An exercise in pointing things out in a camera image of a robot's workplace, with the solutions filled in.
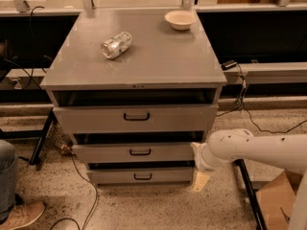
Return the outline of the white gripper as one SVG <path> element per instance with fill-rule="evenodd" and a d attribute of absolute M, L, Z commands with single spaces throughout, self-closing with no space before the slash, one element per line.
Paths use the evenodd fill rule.
<path fill-rule="evenodd" d="M 200 192 L 210 178 L 208 173 L 215 171 L 223 162 L 213 154 L 206 143 L 192 143 L 191 148 L 196 168 L 199 170 L 194 172 L 192 190 Z"/>

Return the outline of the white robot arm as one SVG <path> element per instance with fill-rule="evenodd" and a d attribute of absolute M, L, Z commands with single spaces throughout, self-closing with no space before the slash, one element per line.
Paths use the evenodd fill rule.
<path fill-rule="evenodd" d="M 245 128 L 224 129 L 190 146 L 198 173 L 210 174 L 223 164 L 248 159 L 301 174 L 288 230 L 307 229 L 306 134 L 254 136 Z"/>

